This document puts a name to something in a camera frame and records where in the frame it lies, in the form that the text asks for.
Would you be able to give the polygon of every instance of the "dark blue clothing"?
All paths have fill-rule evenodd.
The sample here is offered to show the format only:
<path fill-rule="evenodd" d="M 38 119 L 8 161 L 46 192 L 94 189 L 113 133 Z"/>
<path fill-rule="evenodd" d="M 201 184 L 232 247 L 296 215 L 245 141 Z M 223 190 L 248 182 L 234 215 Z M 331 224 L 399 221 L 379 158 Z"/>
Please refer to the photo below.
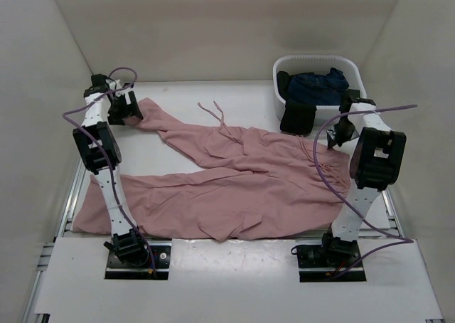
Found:
<path fill-rule="evenodd" d="M 343 72 L 331 68 L 327 75 L 302 73 L 291 76 L 286 91 L 290 100 L 300 104 L 339 106 L 341 95 L 348 88 Z"/>

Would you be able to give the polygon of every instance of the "plastic basket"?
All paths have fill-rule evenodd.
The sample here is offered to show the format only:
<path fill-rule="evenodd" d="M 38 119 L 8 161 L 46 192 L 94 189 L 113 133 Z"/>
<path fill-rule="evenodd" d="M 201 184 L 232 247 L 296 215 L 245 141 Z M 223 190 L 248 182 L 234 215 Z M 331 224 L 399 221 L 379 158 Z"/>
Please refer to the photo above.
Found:
<path fill-rule="evenodd" d="M 332 67 L 343 72 L 350 89 L 359 90 L 361 97 L 367 97 L 360 73 L 353 61 L 336 55 L 288 55 L 280 58 L 273 65 L 274 104 L 278 119 L 283 118 L 286 105 L 286 101 L 278 92 L 277 73 L 279 71 L 288 72 L 290 75 L 308 72 L 325 75 Z M 314 124 L 320 126 L 338 113 L 338 106 L 316 106 Z"/>

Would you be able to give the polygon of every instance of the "black mounting plate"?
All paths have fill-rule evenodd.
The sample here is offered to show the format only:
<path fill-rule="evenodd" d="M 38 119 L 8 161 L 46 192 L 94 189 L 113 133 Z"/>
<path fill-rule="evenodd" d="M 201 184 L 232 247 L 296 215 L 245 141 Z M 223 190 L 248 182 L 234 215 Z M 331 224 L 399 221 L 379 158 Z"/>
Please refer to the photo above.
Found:
<path fill-rule="evenodd" d="M 331 276 L 327 275 L 327 273 L 335 271 L 339 262 L 329 263 L 328 258 L 321 253 L 320 243 L 315 245 L 298 245 L 292 248 L 291 252 L 293 255 L 297 255 L 300 282 L 365 282 L 367 280 L 362 262 L 341 277 L 331 280 Z M 356 247 L 353 257 L 346 261 L 340 272 L 345 270 L 346 267 L 351 266 L 358 258 L 360 258 L 360 251 Z"/>
<path fill-rule="evenodd" d="M 138 268 L 126 261 L 120 261 L 116 258 L 114 252 L 109 251 L 105 279 L 167 280 L 169 277 L 169 265 L 171 264 L 172 243 L 149 243 L 149 245 L 154 255 L 156 277 L 149 274 L 148 265 Z"/>

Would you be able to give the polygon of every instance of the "drawstring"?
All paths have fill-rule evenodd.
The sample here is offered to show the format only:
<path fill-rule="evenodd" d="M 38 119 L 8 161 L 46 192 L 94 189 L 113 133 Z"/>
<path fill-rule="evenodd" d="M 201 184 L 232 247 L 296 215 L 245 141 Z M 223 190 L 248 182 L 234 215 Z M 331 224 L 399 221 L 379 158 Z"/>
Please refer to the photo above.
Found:
<path fill-rule="evenodd" d="M 305 146 L 305 143 L 304 143 L 304 139 L 301 137 L 301 136 L 297 136 L 297 139 L 299 140 L 299 143 L 300 143 L 300 147 L 302 149 L 302 151 L 305 153 L 306 155 L 306 158 L 308 158 L 308 160 L 312 163 L 314 163 L 314 159 L 312 157 L 312 155 L 309 153 L 308 149 L 306 148 Z M 332 167 L 330 165 L 328 165 L 327 163 L 324 163 L 324 164 L 320 164 L 321 165 L 321 168 L 329 175 L 329 176 L 332 176 L 338 184 L 341 184 L 342 186 L 344 186 L 345 188 L 347 187 L 345 181 L 339 177 L 337 175 L 337 172 L 336 170 L 332 169 Z"/>
<path fill-rule="evenodd" d="M 216 120 L 218 120 L 220 122 L 220 126 L 218 127 L 218 132 L 228 138 L 228 139 L 231 139 L 233 140 L 234 142 L 237 142 L 238 144 L 240 145 L 243 145 L 243 141 L 241 139 L 238 139 L 237 137 L 235 137 L 231 131 L 229 131 L 229 128 L 228 126 L 225 124 L 225 113 L 223 112 L 223 110 L 221 110 L 221 107 L 218 106 L 218 104 L 216 103 L 216 101 L 213 102 L 213 104 L 215 105 L 215 107 L 217 108 L 218 111 L 220 111 L 221 113 L 221 118 L 219 118 L 215 113 L 213 113 L 212 111 L 210 111 L 209 109 L 205 108 L 204 106 L 201 105 L 200 102 L 198 102 L 198 106 L 206 111 L 208 114 L 210 114 L 212 117 L 214 117 Z M 222 129 L 225 129 L 227 131 L 228 134 L 224 133 L 222 131 Z M 297 139 L 299 140 L 299 143 L 300 143 L 300 147 L 302 149 L 302 151 L 305 153 L 306 155 L 306 158 L 308 158 L 308 160 L 312 163 L 314 163 L 314 160 L 313 160 L 313 157 L 312 155 L 309 153 L 308 149 L 306 148 L 305 146 L 305 143 L 304 143 L 304 139 L 300 136 L 297 136 Z M 332 176 L 338 184 L 341 184 L 343 185 L 344 187 L 347 187 L 344 180 L 342 180 L 342 178 L 340 178 L 338 175 L 337 175 L 337 172 L 335 170 L 333 170 L 328 164 L 321 164 L 321 168 L 330 176 Z"/>
<path fill-rule="evenodd" d="M 217 119 L 217 120 L 220 122 L 220 126 L 219 126 L 219 128 L 218 128 L 218 132 L 219 132 L 222 136 L 224 136 L 224 137 L 226 137 L 226 138 L 228 138 L 228 139 L 231 139 L 231 140 L 233 140 L 234 142 L 237 142 L 237 143 L 240 144 L 240 145 L 243 145 L 243 141 L 242 141 L 241 139 L 235 137 L 235 136 L 231 133 L 231 131 L 229 131 L 228 126 L 225 124 L 225 113 L 223 112 L 223 110 L 221 110 L 221 107 L 218 106 L 218 104 L 216 103 L 216 101 L 214 101 L 213 104 L 215 105 L 215 107 L 217 108 L 217 110 L 221 112 L 221 119 L 220 119 L 215 113 L 213 113 L 212 111 L 208 110 L 207 108 L 205 108 L 204 106 L 202 106 L 202 105 L 200 104 L 200 102 L 198 102 L 198 106 L 199 106 L 200 108 L 202 108 L 204 111 L 206 111 L 207 113 L 209 113 L 210 115 L 212 115 L 212 117 L 214 117 L 215 119 Z M 221 131 L 223 128 L 227 131 L 228 134 L 223 133 L 223 131 Z"/>

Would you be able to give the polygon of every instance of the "pink pants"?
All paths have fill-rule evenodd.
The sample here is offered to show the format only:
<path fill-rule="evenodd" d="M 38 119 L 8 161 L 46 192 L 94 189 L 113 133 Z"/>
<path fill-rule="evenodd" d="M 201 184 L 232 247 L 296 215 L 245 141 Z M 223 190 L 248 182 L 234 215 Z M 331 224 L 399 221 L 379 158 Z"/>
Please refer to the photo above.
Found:
<path fill-rule="evenodd" d="M 179 122 L 155 102 L 139 102 L 135 127 L 160 137 L 197 165 L 193 174 L 122 176 L 130 211 L 140 229 L 162 238 L 281 238 L 329 225 L 342 203 L 323 184 L 312 142 L 263 129 Z M 347 195 L 349 156 L 318 145 L 318 159 L 335 188 Z M 94 179 L 73 230 L 110 234 L 102 193 Z"/>

